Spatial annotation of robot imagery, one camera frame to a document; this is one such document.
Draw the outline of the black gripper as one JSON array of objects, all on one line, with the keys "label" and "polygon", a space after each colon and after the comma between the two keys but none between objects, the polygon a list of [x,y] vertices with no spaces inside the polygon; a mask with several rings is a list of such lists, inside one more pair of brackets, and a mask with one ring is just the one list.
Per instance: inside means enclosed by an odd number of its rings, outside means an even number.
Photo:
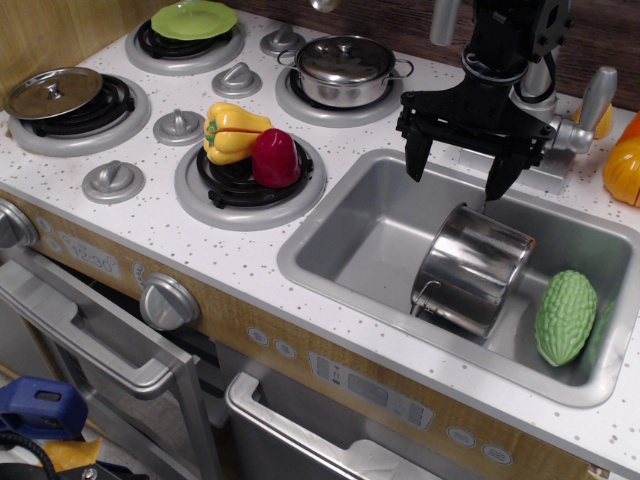
[{"label": "black gripper", "polygon": [[551,125],[516,106],[510,95],[529,63],[492,70],[476,59],[463,61],[458,85],[439,91],[407,91],[396,129],[406,140],[406,172],[419,182],[434,142],[492,157],[485,200],[500,199],[524,166],[542,158],[555,133]]}]

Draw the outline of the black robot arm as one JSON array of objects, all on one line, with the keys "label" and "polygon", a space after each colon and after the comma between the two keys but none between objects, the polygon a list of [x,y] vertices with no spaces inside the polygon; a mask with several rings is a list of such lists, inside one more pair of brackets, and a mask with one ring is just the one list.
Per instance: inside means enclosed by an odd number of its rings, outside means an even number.
[{"label": "black robot arm", "polygon": [[485,198],[500,199],[522,170],[537,165],[556,132],[510,94],[533,63],[551,59],[573,23],[566,1],[476,1],[474,31],[461,54],[458,85],[402,94],[397,130],[406,172],[420,181],[434,142],[492,157]]}]

